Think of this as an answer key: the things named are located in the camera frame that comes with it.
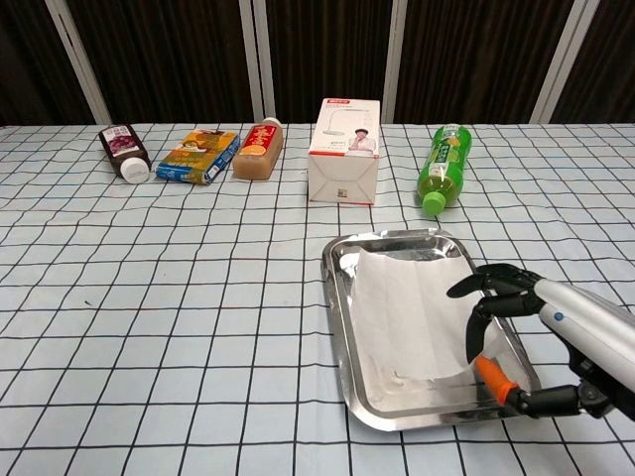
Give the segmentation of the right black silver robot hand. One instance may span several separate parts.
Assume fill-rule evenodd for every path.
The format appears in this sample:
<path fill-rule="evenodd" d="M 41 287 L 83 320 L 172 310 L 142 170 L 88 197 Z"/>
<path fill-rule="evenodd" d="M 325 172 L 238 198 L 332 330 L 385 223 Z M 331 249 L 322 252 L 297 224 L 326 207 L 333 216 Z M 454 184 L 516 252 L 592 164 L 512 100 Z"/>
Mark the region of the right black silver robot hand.
<path fill-rule="evenodd" d="M 595 418 L 619 410 L 634 417 L 634 316 L 587 290 L 511 264 L 477 267 L 449 288 L 450 298 L 482 291 L 465 330 L 465 356 L 501 406 L 531 418 Z M 483 354 L 494 318 L 536 314 L 569 352 L 577 385 L 525 391 Z"/>

